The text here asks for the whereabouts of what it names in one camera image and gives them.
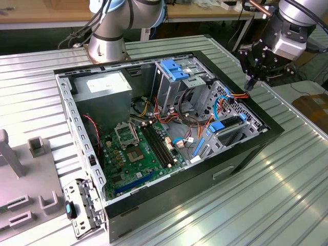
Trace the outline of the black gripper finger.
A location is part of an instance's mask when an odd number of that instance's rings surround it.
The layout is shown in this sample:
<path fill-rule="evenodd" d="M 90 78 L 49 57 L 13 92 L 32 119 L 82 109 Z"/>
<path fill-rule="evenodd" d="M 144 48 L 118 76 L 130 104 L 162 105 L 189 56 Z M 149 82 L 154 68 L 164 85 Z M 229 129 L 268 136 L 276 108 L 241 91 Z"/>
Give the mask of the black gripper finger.
<path fill-rule="evenodd" d="M 250 76 L 250 89 L 252 90 L 259 82 L 264 82 L 274 87 L 280 85 L 285 78 L 294 75 L 295 66 L 293 64 L 287 64 L 276 68 L 262 66 Z"/>
<path fill-rule="evenodd" d="M 247 49 L 239 49 L 237 52 L 237 58 L 240 62 L 241 68 L 246 75 L 246 82 L 244 84 L 245 90 L 252 90 L 254 88 L 254 74 L 253 66 L 250 62 L 251 53 Z"/>

